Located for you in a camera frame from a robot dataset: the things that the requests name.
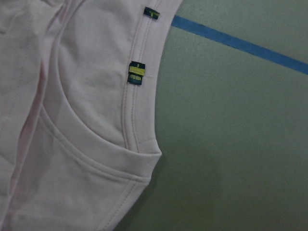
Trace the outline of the pink Snoopy t-shirt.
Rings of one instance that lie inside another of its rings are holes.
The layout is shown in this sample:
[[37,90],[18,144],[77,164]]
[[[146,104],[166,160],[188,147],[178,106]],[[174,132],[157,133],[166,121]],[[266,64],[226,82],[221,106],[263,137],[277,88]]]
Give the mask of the pink Snoopy t-shirt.
[[112,231],[151,180],[179,0],[0,3],[0,228]]

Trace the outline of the blue tape grid lines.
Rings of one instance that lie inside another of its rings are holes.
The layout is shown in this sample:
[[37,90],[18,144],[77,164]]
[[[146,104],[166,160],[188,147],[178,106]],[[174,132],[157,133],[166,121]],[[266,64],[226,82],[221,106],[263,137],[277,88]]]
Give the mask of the blue tape grid lines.
[[237,50],[257,56],[267,61],[282,65],[284,67],[290,68],[297,72],[300,72],[303,74],[308,73],[307,63],[304,63],[297,59],[283,55],[281,53],[272,51],[265,47],[258,46],[254,43],[242,40],[240,38],[231,36],[229,34],[215,30],[213,28],[210,28],[205,25],[199,24],[197,22],[191,21],[189,19],[176,15],[174,16],[171,25],[179,29],[185,30],[187,32],[202,36],[212,41],[215,41],[215,42],[224,44],[226,46],[235,48]]

